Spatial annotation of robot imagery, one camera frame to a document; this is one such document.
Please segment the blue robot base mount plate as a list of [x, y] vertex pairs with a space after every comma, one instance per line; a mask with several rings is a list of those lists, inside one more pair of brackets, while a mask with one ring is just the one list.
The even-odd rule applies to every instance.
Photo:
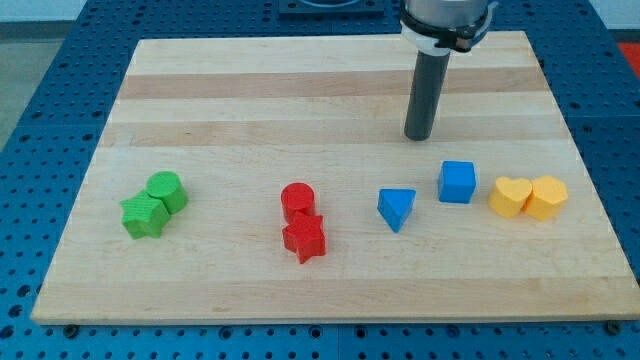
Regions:
[[382, 15], [385, 10], [384, 0], [277, 0], [276, 4], [280, 18]]

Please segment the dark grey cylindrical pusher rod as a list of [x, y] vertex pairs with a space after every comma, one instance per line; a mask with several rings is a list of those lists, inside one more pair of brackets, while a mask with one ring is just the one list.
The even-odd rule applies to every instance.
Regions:
[[442, 91], [449, 54], [432, 56], [419, 52], [416, 57], [404, 134], [413, 141], [431, 135]]

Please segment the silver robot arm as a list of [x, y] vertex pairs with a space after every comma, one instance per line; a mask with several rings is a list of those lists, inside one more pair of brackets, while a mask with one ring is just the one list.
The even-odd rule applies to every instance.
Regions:
[[481, 42], [498, 3], [489, 0], [405, 0], [401, 34], [417, 48], [404, 135], [431, 135], [452, 52], [467, 53]]

